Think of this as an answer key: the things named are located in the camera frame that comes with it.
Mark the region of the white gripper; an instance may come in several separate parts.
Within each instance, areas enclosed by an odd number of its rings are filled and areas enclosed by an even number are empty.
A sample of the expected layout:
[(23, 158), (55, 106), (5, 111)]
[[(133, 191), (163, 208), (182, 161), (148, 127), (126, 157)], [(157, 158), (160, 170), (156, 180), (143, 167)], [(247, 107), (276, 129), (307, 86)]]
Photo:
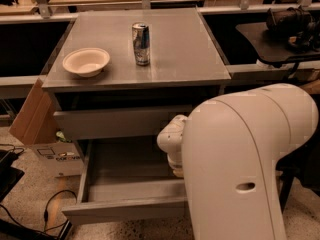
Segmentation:
[(168, 164), (178, 178), (183, 178), (181, 143), (186, 120), (186, 116), (176, 115), (157, 136), (157, 145), (167, 154)]

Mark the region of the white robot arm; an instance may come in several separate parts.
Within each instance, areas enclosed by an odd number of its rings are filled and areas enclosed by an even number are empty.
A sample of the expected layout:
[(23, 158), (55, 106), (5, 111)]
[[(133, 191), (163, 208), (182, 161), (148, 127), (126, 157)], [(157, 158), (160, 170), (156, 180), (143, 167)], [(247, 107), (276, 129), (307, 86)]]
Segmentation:
[(195, 240), (287, 240), (277, 162), (314, 135), (313, 98), (273, 84), (211, 98), (158, 134), (183, 178)]

